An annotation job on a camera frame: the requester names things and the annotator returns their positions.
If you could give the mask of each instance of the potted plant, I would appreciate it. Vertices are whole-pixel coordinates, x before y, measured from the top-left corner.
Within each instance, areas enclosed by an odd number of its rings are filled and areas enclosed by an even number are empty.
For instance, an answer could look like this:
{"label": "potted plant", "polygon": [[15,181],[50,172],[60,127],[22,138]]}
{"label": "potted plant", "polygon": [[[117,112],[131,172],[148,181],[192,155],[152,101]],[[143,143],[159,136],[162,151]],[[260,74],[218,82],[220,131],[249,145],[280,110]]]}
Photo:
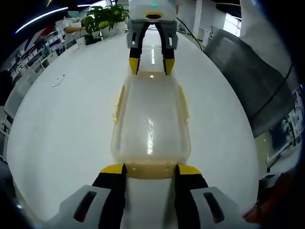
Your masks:
{"label": "potted plant", "polygon": [[129,10],[124,9],[121,4],[105,8],[94,6],[91,7],[90,11],[87,12],[87,16],[81,22],[85,26],[87,33],[93,34],[101,30],[105,35],[107,27],[108,31],[114,30],[116,27],[115,32],[121,31],[122,24],[124,24],[125,28],[126,18],[129,18]]}

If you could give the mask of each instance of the white flower pot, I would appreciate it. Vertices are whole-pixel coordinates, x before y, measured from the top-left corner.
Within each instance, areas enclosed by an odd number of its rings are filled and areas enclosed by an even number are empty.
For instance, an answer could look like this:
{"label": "white flower pot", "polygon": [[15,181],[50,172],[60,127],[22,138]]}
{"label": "white flower pot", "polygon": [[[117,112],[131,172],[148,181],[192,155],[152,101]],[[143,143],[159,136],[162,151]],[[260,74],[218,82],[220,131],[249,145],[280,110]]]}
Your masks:
{"label": "white flower pot", "polygon": [[98,31],[93,32],[92,36],[93,36],[94,39],[99,38],[100,37],[100,31],[98,30]]}
{"label": "white flower pot", "polygon": [[105,29],[101,29],[103,38],[113,37],[115,35],[118,35],[119,33],[125,32],[125,25],[126,23],[124,21],[121,21],[119,23],[116,23],[112,30],[109,31],[109,27],[106,27]]}
{"label": "white flower pot", "polygon": [[119,23],[116,23],[115,26],[116,26],[117,30],[119,31],[119,33],[124,33],[125,32],[125,26],[126,26],[125,21],[121,21]]}
{"label": "white flower pot", "polygon": [[105,29],[101,29],[101,31],[103,38],[113,37],[119,33],[115,26],[112,30],[109,30],[109,27],[106,27]]}

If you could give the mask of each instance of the cable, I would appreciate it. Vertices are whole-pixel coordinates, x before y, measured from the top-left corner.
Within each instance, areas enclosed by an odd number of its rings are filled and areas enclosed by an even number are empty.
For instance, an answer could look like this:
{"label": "cable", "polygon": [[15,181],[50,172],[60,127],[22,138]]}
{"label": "cable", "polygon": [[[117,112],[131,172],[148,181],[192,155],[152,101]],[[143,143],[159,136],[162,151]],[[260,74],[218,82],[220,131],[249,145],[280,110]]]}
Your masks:
{"label": "cable", "polygon": [[274,91],[273,95],[270,97],[270,99],[261,107],[261,109],[259,109],[250,119],[254,119],[256,116],[259,115],[259,113],[261,113],[261,111],[271,102],[271,100],[276,96],[276,94],[282,89],[282,87],[284,86],[284,84],[287,82],[288,77],[290,76],[292,70],[292,63],[290,65],[289,71],[285,77],[285,79],[283,80],[283,82],[278,86],[278,88]]}
{"label": "cable", "polygon": [[197,38],[195,38],[195,36],[193,35],[193,33],[189,30],[189,28],[184,24],[183,21],[181,21],[178,17],[177,17],[177,19],[186,27],[186,29],[187,29],[188,32],[191,34],[191,36],[197,41],[197,43],[199,44],[200,50],[202,51],[202,46],[201,46],[201,44],[199,43],[199,41],[197,40]]}

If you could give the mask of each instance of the white tabletop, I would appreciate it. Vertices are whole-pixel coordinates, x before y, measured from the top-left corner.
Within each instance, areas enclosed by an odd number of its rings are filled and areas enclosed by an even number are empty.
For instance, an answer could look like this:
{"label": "white tabletop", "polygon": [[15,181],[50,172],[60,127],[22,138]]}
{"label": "white tabletop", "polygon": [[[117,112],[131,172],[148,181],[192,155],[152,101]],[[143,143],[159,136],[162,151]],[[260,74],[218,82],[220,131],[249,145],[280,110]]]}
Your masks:
{"label": "white tabletop", "polygon": [[[149,37],[146,42],[155,39]],[[116,163],[110,153],[112,114],[130,72],[125,39],[118,35],[82,48],[74,45],[39,76],[19,107],[7,159],[18,189],[42,220]],[[187,163],[245,211],[256,201],[258,161],[244,110],[217,67],[181,35],[175,60],[173,73],[189,105]],[[158,190],[151,195],[157,197]]]}

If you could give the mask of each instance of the floor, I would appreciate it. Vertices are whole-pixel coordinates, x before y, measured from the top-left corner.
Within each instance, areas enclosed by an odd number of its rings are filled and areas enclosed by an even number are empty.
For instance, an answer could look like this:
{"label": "floor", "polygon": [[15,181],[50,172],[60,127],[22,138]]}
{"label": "floor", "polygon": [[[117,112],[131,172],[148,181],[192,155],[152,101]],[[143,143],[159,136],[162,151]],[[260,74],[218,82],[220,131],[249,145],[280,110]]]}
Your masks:
{"label": "floor", "polygon": [[[188,35],[184,34],[185,37],[187,37],[191,42],[193,42],[198,48],[199,44],[196,42],[196,40]],[[274,155],[276,152],[273,149],[272,145],[272,139],[269,132],[266,132],[259,137],[257,137],[255,140],[256,150],[257,150],[257,158],[259,161],[259,177],[264,176],[267,173],[267,164],[266,160]],[[271,172],[284,172],[286,170],[289,170],[291,167],[293,167],[298,160],[298,156],[301,151],[301,144],[298,144],[294,147],[289,147],[283,152],[283,157],[281,157],[278,162],[271,167]],[[28,216],[28,218],[33,222],[33,224],[40,223],[40,219],[38,219],[35,214],[31,211],[29,206],[27,206],[25,200],[23,199],[22,195],[18,191],[17,187],[16,189],[16,196],[19,200],[19,203],[24,211],[24,213]]]}

